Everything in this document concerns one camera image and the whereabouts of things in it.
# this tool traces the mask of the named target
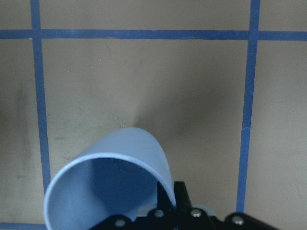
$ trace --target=screw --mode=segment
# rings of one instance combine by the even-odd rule
[[[160,209],[156,209],[154,211],[154,216],[157,217],[157,218],[161,218],[161,217],[164,216],[164,212],[162,210],[160,210]]]
[[[236,225],[243,225],[244,224],[244,220],[240,216],[234,216],[234,217],[232,217],[231,220]]]
[[[125,224],[126,224],[126,221],[124,219],[117,219],[115,221],[115,227],[117,227],[117,228],[124,227]]]
[[[194,209],[191,210],[190,214],[195,218],[200,217],[201,216],[201,210],[198,209],[198,208],[194,208]]]

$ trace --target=metal bolt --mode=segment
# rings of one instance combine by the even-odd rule
[[[160,210],[160,209],[156,209],[154,211],[154,216],[157,217],[157,218],[161,218],[161,217],[164,216],[164,212],[162,210]]]
[[[198,208],[194,208],[191,210],[190,214],[193,216],[193,217],[200,217],[201,216],[201,210],[198,209]]]
[[[117,219],[115,221],[115,227],[117,227],[117,228],[124,227],[125,224],[126,224],[126,221],[124,219]]]
[[[234,216],[234,217],[232,217],[231,220],[236,225],[243,225],[244,224],[244,220],[240,216]]]

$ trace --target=blue grid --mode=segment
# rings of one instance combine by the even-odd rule
[[[44,192],[50,182],[50,163],[47,138],[47,117],[45,103],[42,39],[57,38],[117,38],[117,39],[163,39],[163,40],[247,40],[243,121],[236,210],[244,211],[246,182],[248,173],[248,152],[252,118],[255,67],[258,41],[307,41],[307,32],[259,31],[260,0],[251,0],[248,31],[235,30],[65,30],[41,29],[39,0],[31,0],[31,23],[29,30],[0,30],[0,39],[33,40],[35,64],[35,86],[38,113],[38,127],[43,172]],[[43,224],[0,223],[0,229],[45,230]]]

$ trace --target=floor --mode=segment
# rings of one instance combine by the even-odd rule
[[[218,218],[307,226],[307,2],[0,0],[0,229],[122,127],[162,145]]]

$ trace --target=light blue plastic cup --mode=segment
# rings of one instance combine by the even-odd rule
[[[45,195],[48,230],[88,230],[110,215],[136,219],[157,204],[157,182],[176,205],[173,182],[158,141],[139,128],[112,132],[62,168]]]

